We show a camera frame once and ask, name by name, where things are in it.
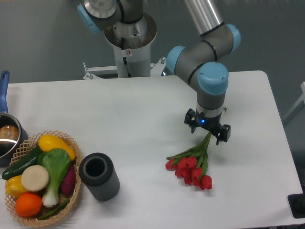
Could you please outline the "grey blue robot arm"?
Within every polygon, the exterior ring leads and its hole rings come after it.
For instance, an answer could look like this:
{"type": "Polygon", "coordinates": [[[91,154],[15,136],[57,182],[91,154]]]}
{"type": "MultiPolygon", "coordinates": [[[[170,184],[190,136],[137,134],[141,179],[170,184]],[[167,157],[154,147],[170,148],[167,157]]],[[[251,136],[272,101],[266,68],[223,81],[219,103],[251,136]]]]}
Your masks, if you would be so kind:
{"type": "MultiPolygon", "coordinates": [[[[201,127],[217,141],[227,142],[231,127],[220,120],[228,70],[218,61],[240,45],[241,35],[234,25],[223,21],[212,0],[187,0],[185,5],[201,40],[192,48],[172,48],[166,67],[197,93],[196,109],[186,113],[184,122],[192,131],[201,127]]],[[[150,76],[151,44],[157,26],[143,11],[141,0],[83,0],[77,11],[88,30],[103,32],[113,47],[118,77],[150,76]]]]}

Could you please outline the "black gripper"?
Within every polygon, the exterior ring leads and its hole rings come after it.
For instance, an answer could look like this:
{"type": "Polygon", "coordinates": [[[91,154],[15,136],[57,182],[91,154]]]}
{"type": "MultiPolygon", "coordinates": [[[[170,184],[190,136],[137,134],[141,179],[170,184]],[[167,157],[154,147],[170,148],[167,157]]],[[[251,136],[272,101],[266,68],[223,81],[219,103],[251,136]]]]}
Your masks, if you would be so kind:
{"type": "Polygon", "coordinates": [[[216,145],[220,142],[227,142],[231,136],[231,126],[220,124],[221,114],[215,117],[206,117],[204,113],[195,112],[189,109],[184,118],[184,123],[191,128],[191,133],[194,133],[196,128],[201,127],[208,130],[216,137],[216,145]]]}

